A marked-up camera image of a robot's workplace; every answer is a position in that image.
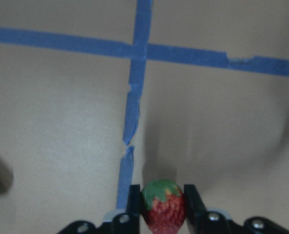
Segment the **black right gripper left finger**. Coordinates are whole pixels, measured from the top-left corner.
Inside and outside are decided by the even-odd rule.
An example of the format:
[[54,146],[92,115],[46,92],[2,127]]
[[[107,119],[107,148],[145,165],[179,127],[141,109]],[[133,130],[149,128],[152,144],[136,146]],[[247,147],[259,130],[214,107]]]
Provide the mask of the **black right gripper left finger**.
[[96,227],[86,220],[78,220],[64,227],[60,234],[138,234],[141,213],[140,185],[131,185],[126,209],[108,212],[103,223]]

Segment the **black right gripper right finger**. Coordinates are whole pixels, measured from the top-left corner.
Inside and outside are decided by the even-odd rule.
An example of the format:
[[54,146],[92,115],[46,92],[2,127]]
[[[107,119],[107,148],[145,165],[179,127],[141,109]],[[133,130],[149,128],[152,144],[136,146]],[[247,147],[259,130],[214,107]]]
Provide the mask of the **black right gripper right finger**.
[[192,234],[289,234],[289,230],[261,216],[253,216],[236,224],[221,209],[207,209],[196,186],[184,185],[186,215]]

